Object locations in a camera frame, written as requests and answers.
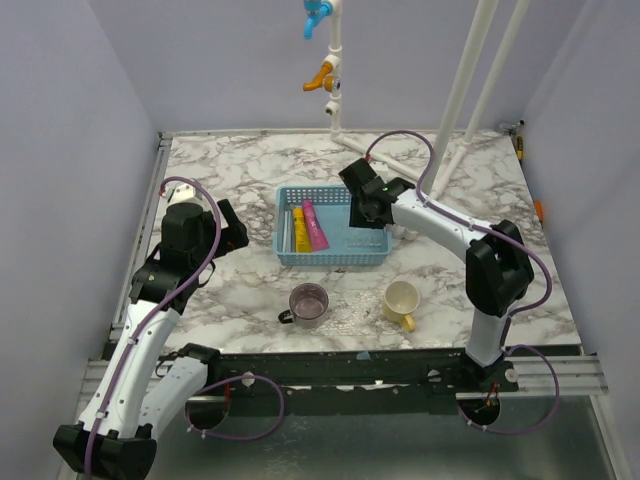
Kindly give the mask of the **blue plastic basket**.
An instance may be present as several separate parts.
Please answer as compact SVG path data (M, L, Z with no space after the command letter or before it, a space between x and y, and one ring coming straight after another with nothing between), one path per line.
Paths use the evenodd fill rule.
M312 202L329 248L313 253L296 253L293 209L302 201ZM351 195L340 185L282 186L276 192L277 227L272 246L284 266L378 266L393 248L386 229L359 229L349 226ZM291 211L290 251L282 251L284 211Z

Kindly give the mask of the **pink toothpaste tube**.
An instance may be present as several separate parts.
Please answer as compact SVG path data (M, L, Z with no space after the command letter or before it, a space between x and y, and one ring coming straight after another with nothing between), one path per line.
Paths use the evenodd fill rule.
M328 240L319 224L312 202L308 199L303 200L302 209L312 250L321 251L328 249Z

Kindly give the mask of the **yellow toothpaste tube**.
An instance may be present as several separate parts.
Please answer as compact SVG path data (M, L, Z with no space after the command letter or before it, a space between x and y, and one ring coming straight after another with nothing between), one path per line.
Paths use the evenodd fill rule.
M313 248L306 227L304 211L301 207L293 209L294 240L296 253L312 253Z

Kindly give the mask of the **yellow mug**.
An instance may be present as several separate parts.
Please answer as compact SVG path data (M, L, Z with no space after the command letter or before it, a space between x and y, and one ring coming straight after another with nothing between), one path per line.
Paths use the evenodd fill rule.
M415 330L413 313L419 307L421 296L409 282L396 281L387 286L383 295L383 315L406 332Z

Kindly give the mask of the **purple translucent cup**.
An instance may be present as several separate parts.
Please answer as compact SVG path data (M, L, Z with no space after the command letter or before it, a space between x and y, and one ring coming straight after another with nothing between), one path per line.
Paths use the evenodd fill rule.
M289 295L288 308L278 315L278 321L302 329L315 329L322 325L329 313L329 296L315 283L296 286Z

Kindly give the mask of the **clear textured round tray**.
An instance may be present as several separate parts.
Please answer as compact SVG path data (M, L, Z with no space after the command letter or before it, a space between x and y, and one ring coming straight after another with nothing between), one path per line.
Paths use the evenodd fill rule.
M350 333L373 336L394 331L394 325L383 315L381 290L349 290L344 301Z

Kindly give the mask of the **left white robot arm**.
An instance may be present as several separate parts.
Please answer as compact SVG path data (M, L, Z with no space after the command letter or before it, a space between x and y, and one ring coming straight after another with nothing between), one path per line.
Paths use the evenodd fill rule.
M214 393L220 368L203 357L180 354L174 372L151 380L161 351L203 287L201 267L244 248L246 226L228 200L216 213L199 199L172 201L161 223L161 240L135 272L124 327L103 378L79 419L58 428L53 446L76 473L92 479L144 479L157 443L188 397Z

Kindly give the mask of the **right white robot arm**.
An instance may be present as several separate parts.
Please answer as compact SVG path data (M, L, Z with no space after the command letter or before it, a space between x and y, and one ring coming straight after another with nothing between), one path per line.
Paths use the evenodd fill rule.
M465 346L470 361L460 379L480 392L496 380L494 363L510 325L508 313L534 279L518 227L465 217L429 199L419 187L396 177L384 181L363 158L339 172L351 194L349 225L381 229L397 225L433 240L465 264L465 289L474 306L472 330Z

